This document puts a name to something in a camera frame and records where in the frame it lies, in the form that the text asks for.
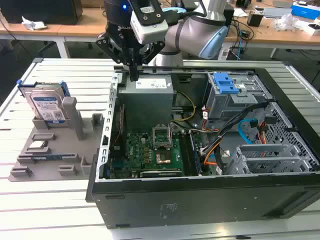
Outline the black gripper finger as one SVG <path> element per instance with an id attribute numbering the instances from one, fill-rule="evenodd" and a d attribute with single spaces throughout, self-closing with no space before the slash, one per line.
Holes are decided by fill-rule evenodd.
<path id="1" fill-rule="evenodd" d="M 134 81 L 139 78 L 143 64 L 147 65 L 165 47 L 164 41 L 156 41 L 147 44 L 138 44 L 134 49 Z"/>
<path id="2" fill-rule="evenodd" d="M 116 33 L 114 36 L 111 36 L 109 32 L 104 32 L 98 36 L 96 44 L 116 63 L 122 63 L 129 71 L 130 81 L 135 81 L 133 56 L 122 32 Z"/>

